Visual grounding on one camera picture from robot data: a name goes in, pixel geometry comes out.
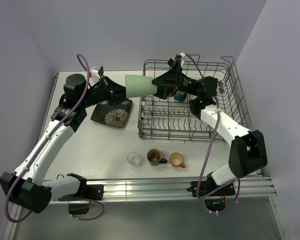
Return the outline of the blue-brown ceramic bowl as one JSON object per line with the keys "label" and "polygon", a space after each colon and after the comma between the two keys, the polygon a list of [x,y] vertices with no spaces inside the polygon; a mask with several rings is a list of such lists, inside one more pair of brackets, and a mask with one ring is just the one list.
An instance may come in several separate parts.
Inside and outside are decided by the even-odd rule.
{"label": "blue-brown ceramic bowl", "polygon": [[186,94],[185,92],[177,91],[177,92],[174,94],[173,98],[174,98],[177,102],[183,103],[183,102],[186,100],[186,98],[187,98],[187,94]]}

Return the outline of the orange small mug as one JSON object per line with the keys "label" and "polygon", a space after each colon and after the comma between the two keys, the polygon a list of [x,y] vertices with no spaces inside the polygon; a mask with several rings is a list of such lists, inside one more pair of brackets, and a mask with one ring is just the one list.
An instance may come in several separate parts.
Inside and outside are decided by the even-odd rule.
{"label": "orange small mug", "polygon": [[180,153],[174,152],[169,157],[169,162],[173,167],[185,168],[184,158]]}

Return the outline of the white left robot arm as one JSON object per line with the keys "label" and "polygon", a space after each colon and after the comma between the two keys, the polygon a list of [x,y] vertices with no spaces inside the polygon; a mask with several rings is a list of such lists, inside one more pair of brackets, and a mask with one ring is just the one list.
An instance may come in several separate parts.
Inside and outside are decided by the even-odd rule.
{"label": "white left robot arm", "polygon": [[89,87],[84,75],[71,74],[66,78],[63,91],[59,105],[35,148],[13,173],[4,172],[0,177],[6,202],[36,214],[41,213],[52,200],[68,195],[76,200],[86,197],[86,178],[69,173],[64,178],[44,181],[47,171],[63,145],[86,118],[87,108],[104,101],[116,105],[126,100],[126,88],[107,76]]}

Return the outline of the clear glass tumbler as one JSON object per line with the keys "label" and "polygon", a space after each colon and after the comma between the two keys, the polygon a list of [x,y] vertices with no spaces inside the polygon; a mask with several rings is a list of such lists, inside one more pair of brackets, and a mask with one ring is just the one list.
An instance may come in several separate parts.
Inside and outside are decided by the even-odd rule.
{"label": "clear glass tumbler", "polygon": [[133,170],[137,170],[142,165],[142,156],[138,152],[131,152],[127,156],[127,162]]}

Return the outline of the dark brown mug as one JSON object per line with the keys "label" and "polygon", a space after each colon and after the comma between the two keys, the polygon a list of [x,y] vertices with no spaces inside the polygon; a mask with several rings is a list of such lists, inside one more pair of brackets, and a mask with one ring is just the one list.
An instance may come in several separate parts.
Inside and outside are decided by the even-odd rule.
{"label": "dark brown mug", "polygon": [[152,166],[168,163],[168,160],[163,158],[162,152],[156,148],[150,149],[146,156],[149,164]]}

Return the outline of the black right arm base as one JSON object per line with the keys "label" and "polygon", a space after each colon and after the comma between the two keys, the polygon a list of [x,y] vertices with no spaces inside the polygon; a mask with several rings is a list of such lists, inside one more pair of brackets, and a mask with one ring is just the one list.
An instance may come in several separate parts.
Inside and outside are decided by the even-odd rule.
{"label": "black right arm base", "polygon": [[227,197],[236,194],[233,181],[217,185],[211,176],[202,180],[199,187],[198,181],[192,181],[186,191],[190,192],[193,197]]}

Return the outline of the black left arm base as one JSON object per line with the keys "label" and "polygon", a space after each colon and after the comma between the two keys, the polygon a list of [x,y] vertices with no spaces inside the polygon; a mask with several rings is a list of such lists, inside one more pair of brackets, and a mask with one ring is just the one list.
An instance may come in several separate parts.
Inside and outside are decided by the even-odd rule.
{"label": "black left arm base", "polygon": [[90,210],[99,211],[98,217],[100,217],[104,211],[105,206],[100,202],[103,199],[104,186],[102,184],[88,185],[83,194],[65,195],[58,198],[59,202],[69,202],[68,212],[70,215],[75,215],[81,218],[86,215]]}

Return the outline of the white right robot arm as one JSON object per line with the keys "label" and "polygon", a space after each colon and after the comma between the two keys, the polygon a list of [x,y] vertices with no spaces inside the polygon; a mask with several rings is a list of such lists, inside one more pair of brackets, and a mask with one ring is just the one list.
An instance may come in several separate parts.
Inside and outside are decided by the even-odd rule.
{"label": "white right robot arm", "polygon": [[195,96],[189,101],[190,112],[206,123],[230,146],[228,162],[207,177],[207,191],[219,194],[224,184],[241,179],[268,164],[265,140],[259,130],[249,130],[219,109],[218,79],[212,76],[190,78],[180,66],[173,66],[162,75],[150,79],[152,95],[167,99],[178,91]]}

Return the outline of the green ceramic cup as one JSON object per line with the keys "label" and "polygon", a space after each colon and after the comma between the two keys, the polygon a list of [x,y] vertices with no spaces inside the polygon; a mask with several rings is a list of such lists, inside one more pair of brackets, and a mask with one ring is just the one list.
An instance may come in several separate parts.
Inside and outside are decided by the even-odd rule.
{"label": "green ceramic cup", "polygon": [[126,98],[138,98],[154,95],[157,93],[157,86],[152,84],[153,77],[142,75],[126,75],[125,90]]}

